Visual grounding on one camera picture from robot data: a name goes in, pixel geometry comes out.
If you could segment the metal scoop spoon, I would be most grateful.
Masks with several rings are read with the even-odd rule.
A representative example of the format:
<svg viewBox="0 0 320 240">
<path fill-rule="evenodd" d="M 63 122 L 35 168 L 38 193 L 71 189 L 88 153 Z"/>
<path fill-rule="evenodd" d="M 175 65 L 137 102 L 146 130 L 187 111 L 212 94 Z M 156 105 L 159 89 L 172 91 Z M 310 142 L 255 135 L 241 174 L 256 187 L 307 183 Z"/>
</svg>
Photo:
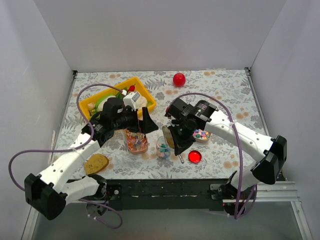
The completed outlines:
<svg viewBox="0 0 320 240">
<path fill-rule="evenodd" d="M 173 140 L 173 137 L 172 137 L 172 134 L 171 134 L 171 132 L 170 132 L 170 130 L 169 130 L 169 126 L 168 126 L 168 125 L 162 126 L 162 133 L 163 133 L 165 142 L 166 142 L 167 145 L 172 149 L 173 155 L 176 156 L 176 155 L 175 155 L 174 140 Z"/>
</svg>

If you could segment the tray of star candies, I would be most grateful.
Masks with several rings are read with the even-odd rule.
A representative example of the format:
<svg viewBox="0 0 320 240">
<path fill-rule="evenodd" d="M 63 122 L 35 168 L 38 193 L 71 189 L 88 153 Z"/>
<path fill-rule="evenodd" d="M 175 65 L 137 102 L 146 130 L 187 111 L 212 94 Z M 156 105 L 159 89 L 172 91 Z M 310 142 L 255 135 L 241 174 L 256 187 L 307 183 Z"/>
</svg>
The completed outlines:
<svg viewBox="0 0 320 240">
<path fill-rule="evenodd" d="M 206 143 L 210 139 L 211 133 L 202 129 L 196 129 L 192 136 L 196 142 Z"/>
</svg>

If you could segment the clear glass jar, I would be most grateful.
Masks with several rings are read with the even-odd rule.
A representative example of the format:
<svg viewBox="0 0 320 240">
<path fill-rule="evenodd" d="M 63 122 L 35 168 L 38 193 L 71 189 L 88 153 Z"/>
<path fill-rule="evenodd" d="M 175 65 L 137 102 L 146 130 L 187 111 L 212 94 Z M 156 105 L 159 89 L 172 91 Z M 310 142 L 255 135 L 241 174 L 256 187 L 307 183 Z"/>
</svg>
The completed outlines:
<svg viewBox="0 0 320 240">
<path fill-rule="evenodd" d="M 160 159 L 168 159 L 170 157 L 170 147 L 166 142 L 164 136 L 161 136 L 157 139 L 156 142 L 156 155 Z"/>
</svg>

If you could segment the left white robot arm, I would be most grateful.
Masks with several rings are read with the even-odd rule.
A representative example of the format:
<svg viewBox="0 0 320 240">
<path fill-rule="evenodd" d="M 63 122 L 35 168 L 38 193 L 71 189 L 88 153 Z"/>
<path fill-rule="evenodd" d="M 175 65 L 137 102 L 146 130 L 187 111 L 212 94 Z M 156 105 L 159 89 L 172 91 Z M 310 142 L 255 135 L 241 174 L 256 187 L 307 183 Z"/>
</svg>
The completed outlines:
<svg viewBox="0 0 320 240">
<path fill-rule="evenodd" d="M 115 131 L 124 129 L 149 134 L 158 130 L 158 126 L 147 107 L 142 108 L 142 119 L 139 119 L 136 109 L 112 97 L 105 102 L 102 111 L 87 121 L 68 152 L 38 175 L 31 173 L 25 178 L 26 202 L 48 220 L 53 220 L 69 203 L 82 198 L 103 199 L 107 193 L 107 180 L 103 177 L 91 173 L 73 182 L 69 179 L 87 158 L 114 136 Z"/>
</svg>

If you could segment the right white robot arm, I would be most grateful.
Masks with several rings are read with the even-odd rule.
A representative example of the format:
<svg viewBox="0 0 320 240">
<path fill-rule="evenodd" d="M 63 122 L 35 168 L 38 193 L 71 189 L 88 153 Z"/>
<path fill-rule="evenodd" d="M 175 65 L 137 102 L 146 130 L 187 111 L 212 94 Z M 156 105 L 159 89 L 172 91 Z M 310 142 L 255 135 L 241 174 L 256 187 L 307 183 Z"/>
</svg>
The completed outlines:
<svg viewBox="0 0 320 240">
<path fill-rule="evenodd" d="M 241 147 L 241 152 L 246 152 L 253 158 L 252 164 L 238 170 L 228 181 L 226 192 L 232 199 L 239 198 L 246 189 L 257 183 L 273 185 L 287 160 L 286 138 L 281 135 L 272 138 L 257 133 L 235 122 L 205 100 L 191 105 L 177 98 L 166 109 L 165 115 L 173 118 L 169 130 L 176 156 L 195 142 L 195 130 L 203 130 Z"/>
</svg>

